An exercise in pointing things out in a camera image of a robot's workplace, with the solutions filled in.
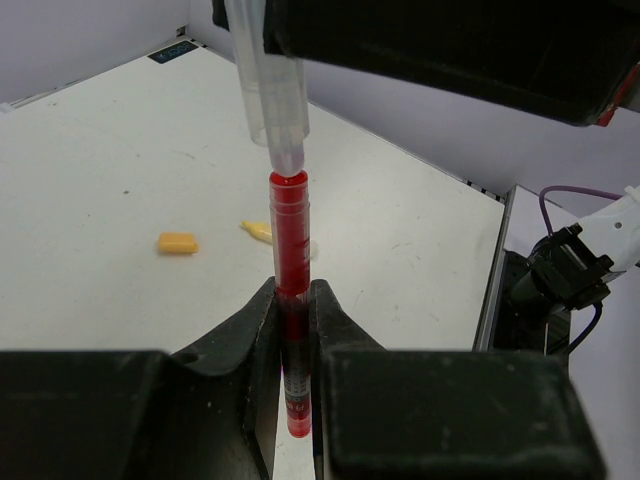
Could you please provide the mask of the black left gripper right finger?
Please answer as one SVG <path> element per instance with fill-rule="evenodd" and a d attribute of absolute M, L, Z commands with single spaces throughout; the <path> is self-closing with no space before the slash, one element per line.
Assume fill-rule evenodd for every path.
<path fill-rule="evenodd" d="M 388 350 L 310 290 L 319 479 L 603 479 L 563 362 L 511 351 Z"/>

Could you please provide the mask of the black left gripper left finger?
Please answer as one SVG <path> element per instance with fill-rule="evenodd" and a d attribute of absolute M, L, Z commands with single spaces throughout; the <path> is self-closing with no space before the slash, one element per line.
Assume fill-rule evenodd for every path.
<path fill-rule="evenodd" d="M 275 283 L 183 349 L 5 351 L 5 479 L 269 479 Z"/>

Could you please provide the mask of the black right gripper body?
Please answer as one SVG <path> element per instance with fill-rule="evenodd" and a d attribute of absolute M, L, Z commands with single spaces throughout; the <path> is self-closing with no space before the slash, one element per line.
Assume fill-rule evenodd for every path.
<path fill-rule="evenodd" d="M 270 54 L 605 125 L 639 71 L 635 1 L 269 1 Z"/>

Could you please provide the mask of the red gel pen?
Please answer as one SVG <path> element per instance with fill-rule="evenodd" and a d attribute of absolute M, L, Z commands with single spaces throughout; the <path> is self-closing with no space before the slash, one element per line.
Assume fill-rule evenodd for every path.
<path fill-rule="evenodd" d="M 291 436 L 304 438 L 312 425 L 308 175 L 272 173 L 269 182 L 286 423 Z"/>

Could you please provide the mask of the clear pen cap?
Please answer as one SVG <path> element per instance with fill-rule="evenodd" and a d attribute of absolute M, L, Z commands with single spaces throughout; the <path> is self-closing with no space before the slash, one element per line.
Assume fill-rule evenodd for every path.
<path fill-rule="evenodd" d="M 304 168 L 310 131 L 303 63 L 265 52 L 264 1 L 226 0 L 223 5 L 250 138 L 268 149 L 277 174 L 293 177 Z"/>

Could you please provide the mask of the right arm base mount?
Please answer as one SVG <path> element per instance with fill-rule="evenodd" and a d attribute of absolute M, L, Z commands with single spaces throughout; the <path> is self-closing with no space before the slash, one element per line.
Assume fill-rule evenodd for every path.
<path fill-rule="evenodd" d="M 536 288 L 527 259 L 504 255 L 489 347 L 559 354 L 570 343 L 571 314 L 552 307 Z"/>

